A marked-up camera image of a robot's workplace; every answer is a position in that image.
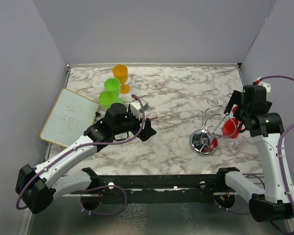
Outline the red plastic wine glass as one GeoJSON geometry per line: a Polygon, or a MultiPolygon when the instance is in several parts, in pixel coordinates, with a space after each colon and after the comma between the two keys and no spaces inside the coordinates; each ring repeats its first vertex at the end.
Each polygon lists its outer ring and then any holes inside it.
{"type": "Polygon", "coordinates": [[[227,120],[222,126],[223,136],[226,138],[236,139],[242,130],[243,123],[236,119],[235,117],[231,117],[227,120]]]}

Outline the green wine glass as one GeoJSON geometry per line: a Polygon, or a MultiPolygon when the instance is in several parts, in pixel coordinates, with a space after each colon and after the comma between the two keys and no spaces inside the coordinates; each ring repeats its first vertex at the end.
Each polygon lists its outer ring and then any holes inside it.
{"type": "Polygon", "coordinates": [[[118,79],[109,78],[105,81],[104,87],[107,91],[112,92],[116,97],[117,103],[123,103],[122,98],[119,97],[121,93],[121,85],[118,79]]]}
{"type": "Polygon", "coordinates": [[[113,92],[110,91],[102,92],[98,99],[104,110],[109,109],[113,103],[116,103],[116,96],[113,92]]]}

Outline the orange plastic wine glass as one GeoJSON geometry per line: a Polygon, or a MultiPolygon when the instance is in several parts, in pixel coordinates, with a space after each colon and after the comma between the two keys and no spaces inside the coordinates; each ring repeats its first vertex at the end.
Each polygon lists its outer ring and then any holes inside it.
{"type": "Polygon", "coordinates": [[[116,65],[112,69],[113,76],[119,80],[121,85],[121,94],[127,94],[130,91],[130,86],[126,84],[128,80],[128,69],[125,65],[116,65]]]}

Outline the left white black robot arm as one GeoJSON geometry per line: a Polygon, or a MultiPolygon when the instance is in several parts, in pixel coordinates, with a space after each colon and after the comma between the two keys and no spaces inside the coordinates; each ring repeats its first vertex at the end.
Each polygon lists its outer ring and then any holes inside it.
{"type": "Polygon", "coordinates": [[[129,133],[133,134],[133,138],[147,141],[156,131],[144,112],[121,103],[112,104],[102,119],[89,126],[73,144],[51,160],[35,167],[26,164],[20,169],[15,188],[19,196],[16,208],[29,209],[38,214],[56,197],[80,190],[95,192],[98,180],[94,172],[83,169],[73,177],[66,177],[65,173],[108,145],[130,142],[131,138],[115,138],[116,135],[129,133]]]}

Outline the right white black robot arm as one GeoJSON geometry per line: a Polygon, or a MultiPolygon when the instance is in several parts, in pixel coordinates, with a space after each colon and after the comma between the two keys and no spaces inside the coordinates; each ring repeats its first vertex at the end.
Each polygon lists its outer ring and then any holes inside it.
{"type": "Polygon", "coordinates": [[[248,203],[257,222],[294,218],[294,185],[288,170],[284,150],[284,127],[277,113],[270,113],[267,90],[259,85],[245,85],[242,92],[234,91],[225,113],[236,105],[234,117],[249,131],[261,160],[265,189],[243,176],[235,167],[220,168],[216,188],[236,191],[248,203]]]}

